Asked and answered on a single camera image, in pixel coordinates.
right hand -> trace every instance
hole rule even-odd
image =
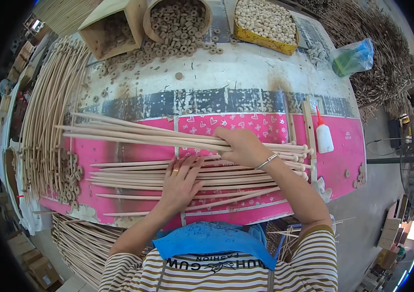
[[[256,168],[274,155],[274,152],[265,147],[257,136],[247,129],[228,130],[218,127],[215,129],[214,137],[220,137],[227,141],[233,151],[220,153],[225,160],[234,164]]]

red bottle cap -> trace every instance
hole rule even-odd
[[[325,125],[325,122],[324,122],[324,120],[322,120],[322,117],[320,116],[320,113],[319,113],[319,108],[316,106],[316,110],[317,110],[317,117],[319,118],[319,120],[317,121],[317,125]]]

cable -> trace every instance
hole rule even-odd
[[[390,152],[390,153],[387,153],[387,154],[379,154],[379,153],[375,153],[371,149],[367,148],[367,145],[369,145],[370,143],[379,142],[379,141],[382,141],[382,140],[397,140],[397,139],[402,139],[402,138],[384,138],[384,139],[374,140],[374,141],[371,141],[371,142],[366,144],[366,149],[369,150],[369,152],[371,152],[372,154],[379,155],[379,156],[387,156],[387,155],[390,155],[390,154],[393,154],[393,153],[397,152],[398,150],[401,149],[402,146],[400,145],[400,147],[398,147],[393,152]]]

glue bottle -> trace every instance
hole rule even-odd
[[[320,116],[319,109],[317,109],[317,116],[319,120],[317,122],[316,136],[317,136],[317,146],[320,154],[333,151],[333,142],[332,135],[330,134],[330,129],[325,125],[324,120]]]

left hand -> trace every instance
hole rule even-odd
[[[194,184],[203,162],[204,157],[201,156],[185,156],[179,160],[173,157],[166,169],[162,197],[158,203],[161,210],[174,215],[186,209],[195,194],[205,184],[204,181]]]

